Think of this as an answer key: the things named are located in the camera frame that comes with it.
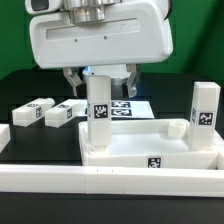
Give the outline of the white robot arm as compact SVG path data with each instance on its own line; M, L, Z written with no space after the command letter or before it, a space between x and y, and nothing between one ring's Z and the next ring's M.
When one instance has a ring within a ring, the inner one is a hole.
M173 51L172 0L25 0L33 16L29 33L36 63L61 68L77 89L78 71L107 75L133 97L140 66Z

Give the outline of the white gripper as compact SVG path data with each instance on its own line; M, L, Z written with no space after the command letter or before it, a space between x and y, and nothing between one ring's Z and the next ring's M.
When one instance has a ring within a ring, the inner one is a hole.
M170 1L31 1L35 61L64 68L75 96L82 80L74 67L127 64L122 91L133 98L140 64L162 62L173 51L171 12Z

